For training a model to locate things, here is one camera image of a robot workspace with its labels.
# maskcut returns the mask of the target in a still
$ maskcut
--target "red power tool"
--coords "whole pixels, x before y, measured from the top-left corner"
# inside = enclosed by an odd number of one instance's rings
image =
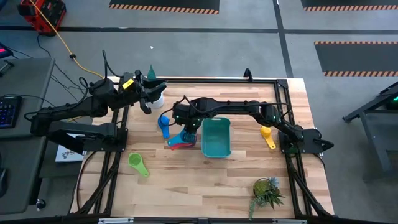
[[[40,9],[43,15],[51,22],[51,25],[58,30],[61,21],[67,12],[65,3],[62,0],[32,0]],[[54,30],[42,17],[40,12],[32,5],[30,0],[22,0],[18,5],[19,14],[22,15],[27,22],[32,24],[33,28],[40,34],[49,37],[55,36]]]

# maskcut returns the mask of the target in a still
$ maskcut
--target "computer keyboard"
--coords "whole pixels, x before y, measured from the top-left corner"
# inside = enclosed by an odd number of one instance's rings
[[[0,98],[0,129],[15,127],[21,103],[20,96]]]

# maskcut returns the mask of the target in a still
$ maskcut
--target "wooden tabletop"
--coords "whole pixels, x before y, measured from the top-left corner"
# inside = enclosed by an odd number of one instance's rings
[[[303,79],[288,79],[288,83],[296,123],[303,128],[313,128]],[[206,96],[218,101],[275,102],[274,87],[269,84],[168,83],[161,109],[145,115],[139,106],[130,107],[129,137],[119,166],[112,216],[247,218],[253,183],[261,177],[278,177],[285,196],[284,205],[276,206],[275,210],[270,206],[259,208],[254,218],[293,218],[286,161],[279,148],[277,130],[272,128],[277,148],[270,149],[254,118],[222,116],[231,121],[232,154],[228,158],[209,159],[201,153],[201,128],[195,147],[171,151],[162,137],[157,118],[183,95],[191,100]],[[93,124],[111,122],[111,117],[112,113],[108,113],[103,118],[95,118]],[[171,126],[170,136],[181,130],[181,126]],[[143,157],[150,173],[148,178],[128,166],[127,159],[132,152]],[[103,157],[104,153],[97,153],[86,166],[80,184],[81,203],[88,200],[98,185]],[[311,154],[302,157],[309,189],[323,207],[333,213],[322,163]],[[297,193],[304,212],[302,192],[298,190]],[[76,200],[71,212],[75,210]]]

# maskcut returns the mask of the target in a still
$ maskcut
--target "concrete floor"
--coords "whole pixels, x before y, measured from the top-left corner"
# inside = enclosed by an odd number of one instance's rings
[[[135,69],[145,73],[153,64],[158,75],[167,76],[240,77],[249,67],[255,77],[286,77],[279,35],[276,31],[257,33],[259,29],[278,28],[273,0],[221,0],[218,16],[108,9],[109,0],[65,2],[68,13],[64,27],[216,28],[184,33],[167,29],[162,32],[151,29],[62,32],[79,61],[89,69],[103,70],[101,50],[105,49],[117,73]],[[395,22],[398,11],[305,12],[300,0],[279,0],[279,4],[285,29],[303,32],[307,29],[369,30],[369,33],[398,29]],[[0,26],[28,24],[9,4],[0,12]],[[236,33],[219,29],[245,30]],[[37,46],[36,36],[35,32],[2,30],[0,42],[33,57],[46,57]],[[313,45],[314,41],[322,40],[398,41],[398,35],[322,35],[320,31],[317,35],[288,34],[285,37],[293,76],[305,80],[315,126],[324,139],[335,143],[324,157],[335,213],[343,218],[398,223],[397,182],[363,182],[362,176],[374,169],[375,160],[359,120],[346,124],[341,119],[398,80],[393,77],[324,77]],[[97,79],[69,60],[57,38],[43,37],[41,43],[76,82],[80,76]],[[68,83],[58,71],[54,75]],[[49,97],[52,102],[64,103],[63,96]],[[47,198],[48,208],[0,219],[66,214],[75,179],[49,180],[48,185],[51,187],[41,192]]]

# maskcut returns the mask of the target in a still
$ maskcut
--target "teal plastic bin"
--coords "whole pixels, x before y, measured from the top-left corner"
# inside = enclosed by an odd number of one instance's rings
[[[231,122],[226,118],[204,119],[201,129],[201,151],[206,157],[225,158],[231,154]]]

